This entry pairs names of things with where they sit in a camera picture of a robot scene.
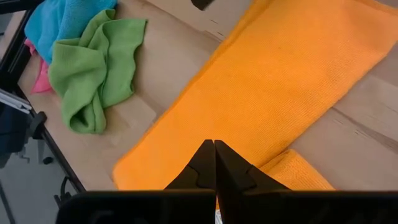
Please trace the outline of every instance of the floor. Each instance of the floor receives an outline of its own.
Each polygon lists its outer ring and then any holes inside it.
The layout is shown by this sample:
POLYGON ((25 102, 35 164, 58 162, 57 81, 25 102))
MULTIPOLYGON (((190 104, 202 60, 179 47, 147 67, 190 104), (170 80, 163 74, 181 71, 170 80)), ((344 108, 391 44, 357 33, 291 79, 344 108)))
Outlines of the floor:
POLYGON ((7 25, 11 20, 11 14, 0 15, 0 34, 6 31, 7 25))
MULTIPOLYGON (((0 200, 1 224, 54 224, 58 206, 54 195, 59 195, 65 176, 57 161, 49 165, 39 164, 37 141, 30 140, 26 145, 25 157, 13 154, 5 168, 0 169, 0 185, 7 198, 12 216, 6 213, 4 202, 0 200)), ((52 156, 45 146, 44 157, 52 156)), ((76 194, 70 183, 66 187, 72 195, 76 194)))

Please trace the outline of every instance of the table surface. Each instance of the table surface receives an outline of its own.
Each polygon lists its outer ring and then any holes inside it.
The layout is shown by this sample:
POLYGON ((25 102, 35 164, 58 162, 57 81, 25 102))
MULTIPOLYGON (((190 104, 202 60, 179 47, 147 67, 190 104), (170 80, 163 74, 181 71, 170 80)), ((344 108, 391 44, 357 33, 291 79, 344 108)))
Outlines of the table surface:
MULTIPOLYGON (((220 43, 208 32, 140 0, 119 1, 117 12, 119 17, 144 17, 149 22, 136 56, 137 92, 106 110, 108 128, 103 135, 71 132, 62 123, 60 99, 54 93, 30 94, 39 70, 37 56, 19 82, 35 110, 48 116, 46 128, 87 190, 116 189, 111 176, 116 161, 169 107, 220 43)), ((397 60, 395 46, 290 146, 337 189, 398 188, 397 60)))

